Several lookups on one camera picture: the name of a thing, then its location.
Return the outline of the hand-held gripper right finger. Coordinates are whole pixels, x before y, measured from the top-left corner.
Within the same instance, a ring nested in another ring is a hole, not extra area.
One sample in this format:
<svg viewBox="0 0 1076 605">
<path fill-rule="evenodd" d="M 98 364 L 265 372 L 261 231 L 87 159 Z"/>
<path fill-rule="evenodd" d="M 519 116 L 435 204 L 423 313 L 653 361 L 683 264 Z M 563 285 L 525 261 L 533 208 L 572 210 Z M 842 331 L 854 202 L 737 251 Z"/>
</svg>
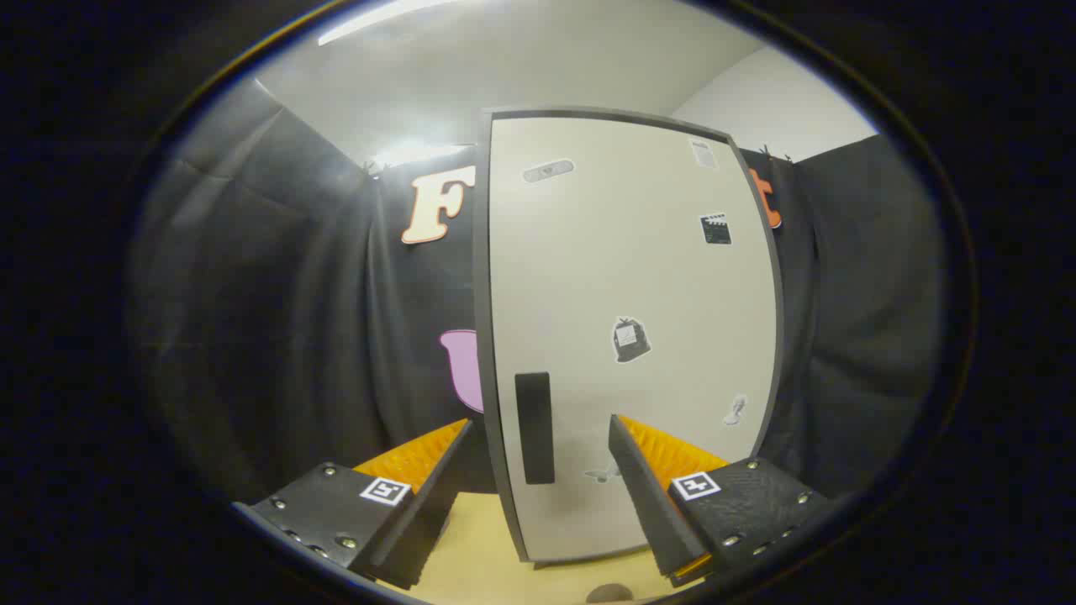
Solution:
<svg viewBox="0 0 1076 605">
<path fill-rule="evenodd" d="M 739 581 L 833 513 L 821 492 L 763 458 L 726 462 L 615 414 L 608 447 L 660 573 L 675 587 Z"/>
</svg>

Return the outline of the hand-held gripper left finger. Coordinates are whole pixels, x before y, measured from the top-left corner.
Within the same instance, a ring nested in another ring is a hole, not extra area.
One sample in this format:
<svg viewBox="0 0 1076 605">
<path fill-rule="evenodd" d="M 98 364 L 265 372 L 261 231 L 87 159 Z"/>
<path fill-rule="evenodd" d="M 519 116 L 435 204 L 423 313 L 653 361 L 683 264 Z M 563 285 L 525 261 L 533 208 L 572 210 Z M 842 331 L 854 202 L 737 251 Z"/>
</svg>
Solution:
<svg viewBox="0 0 1076 605">
<path fill-rule="evenodd" d="M 466 480 L 468 418 L 357 466 L 322 462 L 232 509 L 261 535 L 346 579 L 404 590 L 419 582 Z"/>
</svg>

